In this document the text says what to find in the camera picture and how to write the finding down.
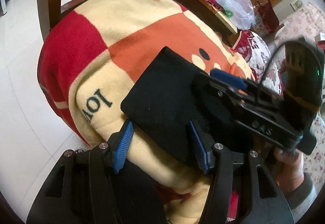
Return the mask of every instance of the human hand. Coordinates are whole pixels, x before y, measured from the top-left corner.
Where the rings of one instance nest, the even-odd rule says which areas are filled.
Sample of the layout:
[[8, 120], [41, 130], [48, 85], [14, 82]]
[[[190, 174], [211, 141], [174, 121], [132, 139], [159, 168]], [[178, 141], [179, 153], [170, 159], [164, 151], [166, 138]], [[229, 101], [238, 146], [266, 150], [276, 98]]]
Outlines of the human hand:
[[274, 156], [281, 163], [276, 180], [284, 195], [296, 190], [304, 181], [303, 153], [295, 149], [287, 153], [278, 148], [274, 149]]

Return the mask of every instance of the chair leg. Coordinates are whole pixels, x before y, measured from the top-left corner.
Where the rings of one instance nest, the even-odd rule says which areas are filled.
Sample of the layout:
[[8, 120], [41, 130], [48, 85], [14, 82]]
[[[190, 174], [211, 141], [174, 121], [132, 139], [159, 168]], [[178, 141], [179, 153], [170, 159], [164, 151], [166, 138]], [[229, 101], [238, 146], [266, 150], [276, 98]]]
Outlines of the chair leg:
[[3, 14], [7, 13], [7, 8], [5, 6], [5, 0], [0, 0]]

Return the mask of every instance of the metal screw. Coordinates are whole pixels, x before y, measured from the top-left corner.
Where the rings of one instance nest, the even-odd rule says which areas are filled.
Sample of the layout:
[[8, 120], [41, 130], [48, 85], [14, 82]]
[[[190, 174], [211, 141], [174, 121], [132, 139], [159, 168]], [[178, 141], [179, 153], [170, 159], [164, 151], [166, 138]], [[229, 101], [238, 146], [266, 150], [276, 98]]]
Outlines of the metal screw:
[[253, 121], [253, 123], [251, 124], [251, 126], [255, 129], [257, 129], [259, 127], [260, 124], [258, 124], [258, 122], [256, 120]]
[[221, 143], [216, 143], [214, 145], [214, 147], [217, 149], [217, 150], [222, 150], [223, 149], [223, 145]]
[[251, 151], [249, 152], [249, 155], [255, 158], [255, 157], [258, 156], [258, 153], [257, 153], [256, 151], [254, 151], [254, 150], [251, 150]]
[[66, 150], [66, 151], [64, 152], [64, 156], [65, 156], [65, 157], [69, 157], [69, 156], [71, 156], [73, 153], [74, 153], [73, 150]]
[[106, 143], [106, 142], [102, 142], [101, 144], [100, 144], [100, 149], [106, 149], [108, 147], [108, 144]]

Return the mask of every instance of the white tile floor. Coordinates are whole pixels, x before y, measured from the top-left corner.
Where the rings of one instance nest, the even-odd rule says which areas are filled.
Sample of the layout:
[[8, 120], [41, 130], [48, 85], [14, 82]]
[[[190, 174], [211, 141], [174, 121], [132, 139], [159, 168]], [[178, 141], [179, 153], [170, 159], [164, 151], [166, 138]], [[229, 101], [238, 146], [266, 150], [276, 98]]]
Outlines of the white tile floor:
[[43, 39], [36, 0], [10, 0], [7, 11], [0, 16], [0, 190], [26, 221], [64, 150], [87, 146], [56, 116], [38, 85]]

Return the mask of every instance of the black pad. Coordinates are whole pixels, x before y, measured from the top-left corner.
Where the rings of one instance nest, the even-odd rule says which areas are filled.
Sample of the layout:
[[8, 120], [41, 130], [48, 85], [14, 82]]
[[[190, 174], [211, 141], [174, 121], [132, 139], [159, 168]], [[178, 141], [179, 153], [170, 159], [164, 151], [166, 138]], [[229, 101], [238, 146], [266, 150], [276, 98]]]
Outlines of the black pad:
[[235, 126], [221, 101], [193, 87], [202, 72], [168, 47], [164, 47], [140, 76], [121, 110], [175, 159], [196, 166], [186, 130], [196, 119], [204, 132], [230, 150], [247, 153], [251, 137]]
[[166, 224], [157, 184], [149, 175], [126, 160], [110, 179], [123, 224]]

